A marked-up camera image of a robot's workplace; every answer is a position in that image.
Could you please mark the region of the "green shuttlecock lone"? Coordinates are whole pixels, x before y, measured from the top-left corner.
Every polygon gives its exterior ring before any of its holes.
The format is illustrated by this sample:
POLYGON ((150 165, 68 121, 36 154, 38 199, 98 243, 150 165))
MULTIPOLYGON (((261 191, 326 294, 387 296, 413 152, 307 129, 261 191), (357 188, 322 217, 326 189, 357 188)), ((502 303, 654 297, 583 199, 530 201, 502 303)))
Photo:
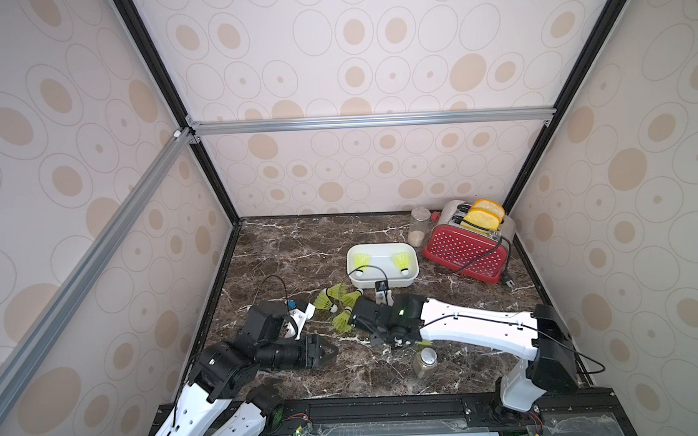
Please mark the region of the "green shuttlecock lone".
POLYGON ((356 252, 353 257, 353 262, 355 264, 354 273, 360 277, 364 274, 364 269, 370 265, 371 256, 367 253, 356 252))

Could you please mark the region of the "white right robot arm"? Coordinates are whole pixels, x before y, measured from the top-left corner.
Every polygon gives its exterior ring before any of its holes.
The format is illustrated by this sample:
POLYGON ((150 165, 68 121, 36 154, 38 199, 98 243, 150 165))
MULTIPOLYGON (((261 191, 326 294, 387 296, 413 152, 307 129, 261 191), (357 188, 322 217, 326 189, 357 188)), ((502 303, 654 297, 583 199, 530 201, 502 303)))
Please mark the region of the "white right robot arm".
POLYGON ((497 382, 494 408, 526 413, 546 393, 579 389, 569 331, 549 305, 537 305, 532 312, 492 312, 418 294, 399 295, 390 306, 361 297, 348 325, 393 348, 445 341, 515 356, 517 364, 497 382))

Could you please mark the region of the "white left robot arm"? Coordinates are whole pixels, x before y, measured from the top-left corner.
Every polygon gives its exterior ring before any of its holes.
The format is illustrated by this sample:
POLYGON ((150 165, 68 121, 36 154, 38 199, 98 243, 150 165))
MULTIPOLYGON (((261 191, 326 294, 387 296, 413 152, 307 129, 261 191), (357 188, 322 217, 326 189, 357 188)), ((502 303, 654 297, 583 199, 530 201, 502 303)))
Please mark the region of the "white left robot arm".
MULTIPOLYGON (((204 436, 259 371, 318 369, 338 357, 338 348, 319 335, 304 334, 315 307, 306 302, 261 301, 250 307, 236 337, 200 353, 180 398, 155 436, 204 436)), ((284 403, 272 388, 259 386, 231 418, 210 436, 260 436, 283 421, 284 403)))

